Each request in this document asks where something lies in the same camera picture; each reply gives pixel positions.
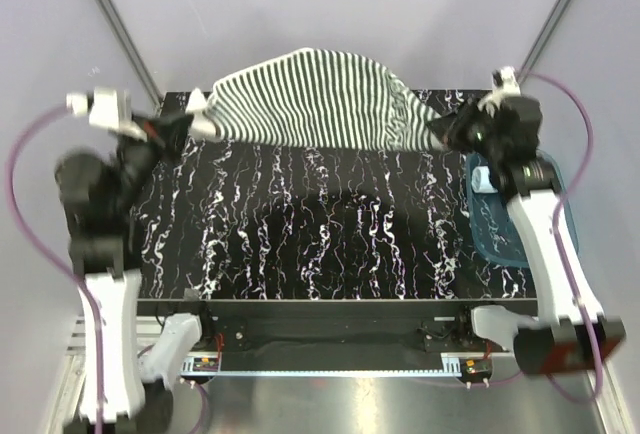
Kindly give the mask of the light blue towel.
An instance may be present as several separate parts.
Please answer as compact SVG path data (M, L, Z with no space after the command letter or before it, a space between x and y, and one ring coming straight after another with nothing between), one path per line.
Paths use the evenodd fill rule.
M491 173L488 166L476 166L471 174L471 188L477 194L494 194L497 189L491 181Z

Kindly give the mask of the green white striped towel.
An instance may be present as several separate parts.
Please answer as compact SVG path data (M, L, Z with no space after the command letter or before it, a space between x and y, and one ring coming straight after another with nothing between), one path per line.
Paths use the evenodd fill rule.
M438 113L388 67L362 55L302 48L195 89L192 136L299 148L440 150Z

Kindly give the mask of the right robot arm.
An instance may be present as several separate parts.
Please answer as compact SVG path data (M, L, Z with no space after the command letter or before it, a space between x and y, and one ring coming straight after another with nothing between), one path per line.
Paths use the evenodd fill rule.
M470 351L493 342L512 352L529 376L600 373L626 332L621 319L605 315L586 281L566 223L568 191L538 152L541 124L539 102L524 95L510 95L493 109L469 100L428 123L446 148L485 159L522 242L537 296L535 318L481 305L454 325L454 338Z

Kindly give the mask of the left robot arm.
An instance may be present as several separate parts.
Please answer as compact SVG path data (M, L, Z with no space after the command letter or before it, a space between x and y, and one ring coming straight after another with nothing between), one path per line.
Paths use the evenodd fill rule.
M110 161L73 150L56 167L85 317L85 382L66 433L166 432L184 359L215 340L216 326L198 310L167 317L145 354L137 340L145 229L131 209L156 165L180 157L192 122L137 116L143 137L119 136Z

